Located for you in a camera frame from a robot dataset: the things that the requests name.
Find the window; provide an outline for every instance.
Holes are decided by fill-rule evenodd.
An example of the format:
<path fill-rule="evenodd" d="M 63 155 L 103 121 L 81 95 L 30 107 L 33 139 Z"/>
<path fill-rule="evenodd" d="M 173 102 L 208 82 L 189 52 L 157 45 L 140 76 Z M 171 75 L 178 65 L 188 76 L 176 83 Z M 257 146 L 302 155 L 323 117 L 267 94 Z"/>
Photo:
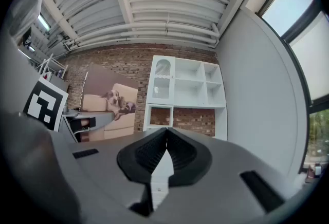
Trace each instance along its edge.
<path fill-rule="evenodd" d="M 329 162 L 329 20 L 320 0 L 267 0 L 258 12 L 290 46 L 309 105 L 303 169 Z"/>
<path fill-rule="evenodd" d="M 294 39 L 293 49 L 304 72 L 310 98 L 329 94 L 329 21 L 323 12 Z"/>
<path fill-rule="evenodd" d="M 309 117 L 309 139 L 303 168 L 329 162 L 329 109 Z"/>
<path fill-rule="evenodd" d="M 274 0 L 263 19 L 282 36 L 308 9 L 313 0 Z"/>

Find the pipe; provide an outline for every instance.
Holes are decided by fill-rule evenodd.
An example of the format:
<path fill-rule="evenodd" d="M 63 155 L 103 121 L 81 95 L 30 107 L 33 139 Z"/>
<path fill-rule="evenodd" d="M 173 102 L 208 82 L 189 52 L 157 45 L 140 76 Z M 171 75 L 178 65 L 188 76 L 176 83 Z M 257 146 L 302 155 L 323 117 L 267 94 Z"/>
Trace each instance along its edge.
<path fill-rule="evenodd" d="M 165 41 L 176 41 L 176 42 L 186 42 L 186 43 L 191 43 L 191 44 L 197 44 L 197 45 L 201 45 L 201 46 L 205 46 L 205 47 L 210 47 L 213 48 L 213 45 L 209 45 L 209 44 L 205 44 L 205 43 L 201 43 L 201 42 L 194 42 L 194 41 L 185 41 L 185 40 L 179 40 L 179 39 L 166 39 L 166 38 L 125 38 L 125 39 L 115 39 L 115 40 L 109 40 L 109 41 L 102 41 L 102 42 L 96 42 L 96 43 L 92 43 L 92 44 L 87 44 L 81 47 L 77 47 L 71 51 L 77 50 L 77 49 L 81 49 L 81 48 L 85 48 L 87 46 L 95 46 L 95 45 L 102 45 L 102 44 L 107 44 L 107 43 L 112 43 L 112 42 L 120 42 L 120 41 L 134 41 L 134 40 L 165 40 Z"/>
<path fill-rule="evenodd" d="M 67 45 L 71 45 L 77 41 L 81 41 L 81 40 L 85 40 L 87 38 L 93 37 L 93 36 L 97 36 L 97 35 L 102 35 L 105 34 L 107 32 L 112 32 L 112 31 L 116 31 L 116 30 L 122 30 L 122 29 L 128 29 L 128 28 L 137 28 L 137 27 L 162 27 L 165 28 L 166 27 L 166 23 L 165 22 L 156 22 L 156 23 L 147 23 L 147 22 L 142 22 L 142 23 L 130 23 L 130 24 L 123 24 L 123 25 L 119 25 L 119 26 L 114 26 L 114 27 L 108 27 L 108 28 L 104 28 L 104 29 L 100 29 L 97 31 L 94 31 L 92 33 L 88 33 L 84 36 L 81 36 L 73 41 L 70 41 L 69 43 L 67 43 Z"/>
<path fill-rule="evenodd" d="M 175 29 L 182 29 L 182 30 L 189 30 L 189 31 L 199 32 L 199 33 L 202 33 L 202 34 L 214 36 L 216 38 L 220 36 L 219 33 L 216 33 L 216 32 L 213 32 L 213 31 L 210 31 L 210 30 L 207 30 L 207 29 L 202 29 L 202 28 L 198 28 L 198 27 L 184 25 L 184 24 L 165 23 L 165 22 L 152 22 L 152 23 L 140 22 L 140 23 L 123 24 L 123 25 L 119 25 L 119 26 L 113 26 L 113 27 L 108 27 L 108 28 L 104 28 L 104 29 L 101 29 L 101 30 L 97 30 L 97 31 L 94 31 L 92 33 L 89 33 L 89 34 L 86 34 L 84 36 L 81 36 L 81 37 L 79 37 L 79 38 L 77 38 L 77 39 L 75 39 L 73 41 L 70 41 L 70 42 L 68 42 L 66 44 L 67 45 L 71 45 L 73 43 L 76 43 L 76 42 L 81 41 L 81 40 L 85 40 L 87 38 L 91 38 L 93 36 L 102 35 L 102 34 L 105 34 L 105 33 L 108 33 L 108 32 L 112 32 L 112 31 L 123 30 L 123 29 L 128 29 L 128 28 L 138 28 L 138 27 L 175 28 Z"/>
<path fill-rule="evenodd" d="M 141 30 L 141 31 L 127 31 L 127 32 L 122 32 L 122 33 L 97 37 L 97 38 L 79 43 L 77 45 L 74 45 L 74 46 L 71 47 L 71 50 L 74 50 L 78 47 L 82 47 L 84 45 L 91 44 L 93 42 L 99 42 L 99 41 L 103 41 L 103 40 L 106 40 L 106 39 L 125 37 L 125 36 L 133 36 L 133 35 L 164 35 L 164 36 L 173 36 L 173 37 L 179 37 L 179 38 L 187 38 L 187 39 L 192 39 L 192 40 L 198 40 L 198 41 L 203 41 L 203 42 L 207 42 L 207 43 L 210 43 L 210 44 L 216 43 L 216 40 L 205 38 L 205 37 L 198 36 L 198 35 L 193 35 L 193 34 L 174 32 L 174 31 L 164 31 L 164 30 L 149 30 L 149 31 Z"/>
<path fill-rule="evenodd" d="M 216 24 L 214 22 L 211 23 L 212 30 L 216 33 L 218 33 L 218 38 L 216 38 L 216 43 L 214 45 L 214 49 L 217 47 L 218 43 L 220 42 L 220 31 L 218 30 Z"/>
<path fill-rule="evenodd" d="M 209 36 L 214 36 L 216 38 L 218 38 L 220 36 L 219 33 L 213 32 L 211 30 L 201 29 L 201 28 L 193 27 L 193 26 L 189 26 L 189 25 L 183 25 L 183 24 L 177 24 L 177 23 L 168 23 L 167 27 L 168 28 L 175 28 L 175 29 L 191 30 L 191 31 L 203 33 L 203 34 L 206 34 L 206 35 L 209 35 Z"/>

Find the white shelf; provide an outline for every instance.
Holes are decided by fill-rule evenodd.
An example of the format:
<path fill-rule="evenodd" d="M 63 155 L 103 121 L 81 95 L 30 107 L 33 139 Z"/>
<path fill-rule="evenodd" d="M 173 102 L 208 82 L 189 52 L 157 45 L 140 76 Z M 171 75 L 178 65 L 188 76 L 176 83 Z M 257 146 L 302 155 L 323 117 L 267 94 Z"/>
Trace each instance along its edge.
<path fill-rule="evenodd" d="M 202 62 L 176 58 L 175 78 L 185 80 L 203 80 Z"/>
<path fill-rule="evenodd" d="M 150 124 L 152 107 L 170 109 L 169 125 Z M 174 107 L 213 109 L 215 138 L 227 140 L 226 98 L 219 65 L 153 56 L 143 129 L 172 127 Z"/>
<path fill-rule="evenodd" d="M 204 63 L 207 82 L 219 82 L 221 77 L 220 67 L 212 63 Z"/>
<path fill-rule="evenodd" d="M 207 88 L 209 88 L 209 89 L 213 89 L 213 88 L 216 88 L 218 86 L 221 86 L 221 83 L 219 83 L 219 82 L 207 82 Z"/>
<path fill-rule="evenodd" d="M 147 126 L 148 129 L 154 129 L 154 128 L 163 128 L 163 127 L 171 127 L 169 125 L 160 125 L 160 124 L 150 124 Z"/>
<path fill-rule="evenodd" d="M 151 113 L 152 108 L 163 108 L 169 109 L 169 124 L 167 125 L 160 125 L 160 124 L 151 124 Z M 162 105 L 162 104 L 152 104 L 148 103 L 145 107 L 145 114 L 144 114 L 144 126 L 143 130 L 147 129 L 154 129 L 154 128 L 162 128 L 162 127 L 173 127 L 173 116 L 174 116 L 174 106 L 173 105 Z"/>
<path fill-rule="evenodd" d="M 207 82 L 207 98 L 209 105 L 224 105 L 225 97 L 221 84 Z"/>
<path fill-rule="evenodd" d="M 206 104 L 203 81 L 175 79 L 174 105 L 202 106 Z"/>
<path fill-rule="evenodd" d="M 154 75 L 155 78 L 160 78 L 160 79 L 170 79 L 170 75 Z"/>
<path fill-rule="evenodd" d="M 180 105 L 174 104 L 176 108 L 191 108 L 191 109 L 223 109 L 226 108 L 225 104 L 204 104 L 204 105 Z"/>

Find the white cabinet door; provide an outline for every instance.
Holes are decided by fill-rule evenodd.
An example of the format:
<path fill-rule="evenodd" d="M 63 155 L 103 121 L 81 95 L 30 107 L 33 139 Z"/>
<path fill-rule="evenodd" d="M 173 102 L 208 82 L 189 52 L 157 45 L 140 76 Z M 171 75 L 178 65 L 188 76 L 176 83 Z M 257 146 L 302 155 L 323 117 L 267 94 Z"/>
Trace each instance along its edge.
<path fill-rule="evenodd" d="M 153 56 L 147 103 L 174 104 L 175 57 Z"/>

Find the black slot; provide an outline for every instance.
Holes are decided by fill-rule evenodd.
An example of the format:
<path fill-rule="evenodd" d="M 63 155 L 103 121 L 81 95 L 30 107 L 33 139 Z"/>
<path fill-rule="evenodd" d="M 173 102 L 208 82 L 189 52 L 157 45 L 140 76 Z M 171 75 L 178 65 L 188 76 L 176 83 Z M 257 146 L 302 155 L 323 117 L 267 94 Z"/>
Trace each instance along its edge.
<path fill-rule="evenodd" d="M 97 149 L 88 149 L 88 150 L 84 150 L 84 151 L 75 152 L 75 153 L 73 153 L 73 156 L 75 159 L 78 159 L 78 158 L 90 156 L 90 155 L 97 154 L 97 153 L 98 153 Z"/>
<path fill-rule="evenodd" d="M 95 127 L 96 126 L 96 118 L 95 117 L 91 117 L 89 118 L 89 127 Z"/>
<path fill-rule="evenodd" d="M 240 176 L 267 213 L 284 203 L 284 200 L 255 171 L 243 172 Z"/>

